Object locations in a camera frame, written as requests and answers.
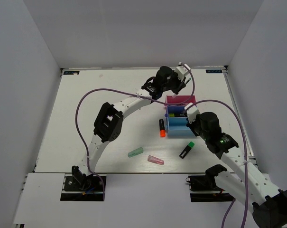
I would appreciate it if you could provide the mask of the green cap black highlighter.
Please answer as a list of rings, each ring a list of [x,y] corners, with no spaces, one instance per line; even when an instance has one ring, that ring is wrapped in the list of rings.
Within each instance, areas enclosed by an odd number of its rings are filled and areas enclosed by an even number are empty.
[[[179,157],[181,159],[184,159],[185,156],[192,150],[192,148],[194,147],[195,143],[190,141],[188,143],[188,145],[182,150],[182,152],[179,154]]]

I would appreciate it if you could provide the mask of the yellow cap black highlighter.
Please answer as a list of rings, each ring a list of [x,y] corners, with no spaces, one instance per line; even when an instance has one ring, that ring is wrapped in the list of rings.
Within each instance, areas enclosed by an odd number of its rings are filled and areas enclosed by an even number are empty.
[[[168,114],[168,117],[170,117],[170,118],[176,118],[176,117],[185,118],[186,115],[183,114],[183,113],[169,113],[169,114]]]

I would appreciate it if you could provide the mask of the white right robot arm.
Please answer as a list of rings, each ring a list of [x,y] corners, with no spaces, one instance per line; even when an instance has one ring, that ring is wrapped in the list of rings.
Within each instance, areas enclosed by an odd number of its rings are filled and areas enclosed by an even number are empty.
[[[215,113],[188,111],[186,116],[186,126],[237,175],[235,178],[226,167],[215,165],[206,170],[206,185],[213,190],[221,188],[242,203],[258,227],[280,228],[286,225],[287,190],[279,188],[254,164],[245,160],[238,143],[222,132]]]

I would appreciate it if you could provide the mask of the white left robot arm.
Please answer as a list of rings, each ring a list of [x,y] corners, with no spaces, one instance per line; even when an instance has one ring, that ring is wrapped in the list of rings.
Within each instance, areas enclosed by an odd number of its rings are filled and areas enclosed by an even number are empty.
[[[92,140],[90,144],[84,143],[84,157],[80,164],[72,167],[72,176],[80,189],[91,186],[96,164],[107,145],[120,135],[123,121],[140,108],[157,102],[166,91],[178,94],[185,88],[190,72],[189,66],[182,63],[175,69],[162,66],[135,94],[127,94],[128,98],[115,104],[105,102],[101,106],[93,124]]]

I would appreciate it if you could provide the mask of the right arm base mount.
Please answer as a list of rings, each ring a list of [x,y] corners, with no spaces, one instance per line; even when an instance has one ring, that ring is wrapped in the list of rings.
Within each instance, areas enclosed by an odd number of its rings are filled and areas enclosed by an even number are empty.
[[[206,175],[192,175],[185,179],[189,185],[191,202],[232,202],[234,197],[213,185]]]

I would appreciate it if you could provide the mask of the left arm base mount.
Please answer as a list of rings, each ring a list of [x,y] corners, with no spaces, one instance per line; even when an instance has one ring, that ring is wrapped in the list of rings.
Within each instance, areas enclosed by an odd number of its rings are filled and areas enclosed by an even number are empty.
[[[82,202],[102,202],[105,199],[103,190],[106,187],[107,176],[90,175],[88,178],[81,178],[80,182],[72,174],[65,175],[61,201],[82,201]]]

